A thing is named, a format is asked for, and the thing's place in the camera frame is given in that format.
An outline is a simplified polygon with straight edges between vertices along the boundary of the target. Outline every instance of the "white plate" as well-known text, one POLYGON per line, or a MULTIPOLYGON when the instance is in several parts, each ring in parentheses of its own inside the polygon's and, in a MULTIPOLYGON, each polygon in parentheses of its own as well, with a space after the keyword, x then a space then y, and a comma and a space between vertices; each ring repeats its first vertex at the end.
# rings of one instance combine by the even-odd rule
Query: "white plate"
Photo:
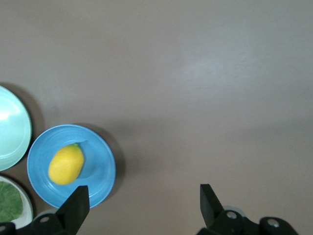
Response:
POLYGON ((23 212, 19 218, 12 220, 12 222, 15 224, 16 229, 25 227, 33 220, 33 208, 32 208, 29 197, 27 196, 25 191, 22 189, 22 187, 19 186, 14 181, 12 181, 11 179, 0 176, 0 181, 13 185, 19 191, 21 195, 22 203, 23 203, 23 212))

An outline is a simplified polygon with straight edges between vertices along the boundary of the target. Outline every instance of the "light green plate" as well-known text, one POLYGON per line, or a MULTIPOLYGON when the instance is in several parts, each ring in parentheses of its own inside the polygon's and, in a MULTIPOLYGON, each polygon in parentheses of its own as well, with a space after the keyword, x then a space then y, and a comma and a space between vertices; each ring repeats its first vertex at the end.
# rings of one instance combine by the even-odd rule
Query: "light green plate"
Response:
POLYGON ((0 171, 14 166, 24 156, 31 131, 24 105, 12 92, 0 86, 0 171))

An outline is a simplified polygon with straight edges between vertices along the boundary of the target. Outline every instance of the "metal screw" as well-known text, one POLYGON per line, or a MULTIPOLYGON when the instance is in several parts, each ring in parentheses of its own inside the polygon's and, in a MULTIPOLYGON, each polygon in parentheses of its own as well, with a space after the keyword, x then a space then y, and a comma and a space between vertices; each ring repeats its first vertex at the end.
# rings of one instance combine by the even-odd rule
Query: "metal screw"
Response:
POLYGON ((232 212, 229 211, 229 212, 227 212, 226 214, 227 214, 227 217, 230 218, 230 219, 237 219, 237 215, 236 215, 236 213, 233 212, 233 211, 232 211, 232 212))
POLYGON ((275 219, 268 219, 268 224, 275 227, 275 228, 278 228, 279 227, 279 223, 277 220, 275 219))
POLYGON ((0 226, 0 232, 4 231, 6 229, 5 225, 0 226))
POLYGON ((42 217, 42 218, 39 220, 39 222, 45 223, 45 222, 47 222, 48 220, 49 220, 49 216, 45 216, 45 217, 42 217))

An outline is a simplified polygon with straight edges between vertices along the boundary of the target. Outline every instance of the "plate rim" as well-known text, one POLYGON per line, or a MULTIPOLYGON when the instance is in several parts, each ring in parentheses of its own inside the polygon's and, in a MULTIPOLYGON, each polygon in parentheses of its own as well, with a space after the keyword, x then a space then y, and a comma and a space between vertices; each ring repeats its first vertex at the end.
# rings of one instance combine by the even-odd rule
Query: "plate rim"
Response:
MULTIPOLYGON (((4 170, 7 170, 7 169, 13 167, 14 165, 16 165, 25 156, 25 154, 26 154, 26 152, 27 152, 27 150, 29 149, 29 146, 30 146, 30 141, 31 141, 32 134, 33 134, 33 127, 32 127, 32 121, 31 121, 31 117, 30 117, 29 111, 26 108, 26 106, 24 105, 24 103, 17 97, 17 95, 15 95, 12 91, 7 89, 6 87, 0 85, 0 96, 1 96, 1 94, 8 94, 10 101, 12 101, 14 104, 16 104, 18 106, 19 110, 22 113, 25 114, 25 117, 26 117, 25 118, 25 123, 27 123, 27 126, 29 127, 29 130, 28 130, 28 127, 27 127, 26 138, 24 138, 24 140, 21 142, 21 144, 17 148, 17 149, 19 149, 21 147, 21 145, 23 145, 23 142, 25 142, 25 147, 23 147, 23 149, 21 150, 21 155, 18 156, 16 158, 16 160, 13 161, 13 163, 9 164, 8 166, 6 166, 6 167, 1 167, 0 166, 0 171, 4 171, 4 170)), ((13 153, 10 153, 12 156, 0 158, 0 162, 6 160, 8 158, 14 157, 16 155, 16 153, 15 153, 16 150, 13 153)))

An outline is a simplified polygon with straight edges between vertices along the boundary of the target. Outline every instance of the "screw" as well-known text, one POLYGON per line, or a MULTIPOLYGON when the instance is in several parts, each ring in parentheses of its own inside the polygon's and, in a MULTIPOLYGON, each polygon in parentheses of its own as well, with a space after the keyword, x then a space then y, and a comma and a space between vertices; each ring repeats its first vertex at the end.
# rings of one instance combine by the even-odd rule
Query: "screw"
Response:
POLYGON ((277 220, 275 219, 268 219, 268 224, 275 227, 275 228, 278 228, 279 227, 279 223, 277 220))
POLYGON ((1 225, 0 226, 0 232, 4 231, 6 229, 6 226, 5 225, 1 225))
POLYGON ((236 213, 233 212, 233 211, 232 211, 232 212, 229 211, 229 212, 227 212, 226 214, 227 214, 227 217, 230 218, 230 219, 237 219, 237 215, 236 215, 236 213))

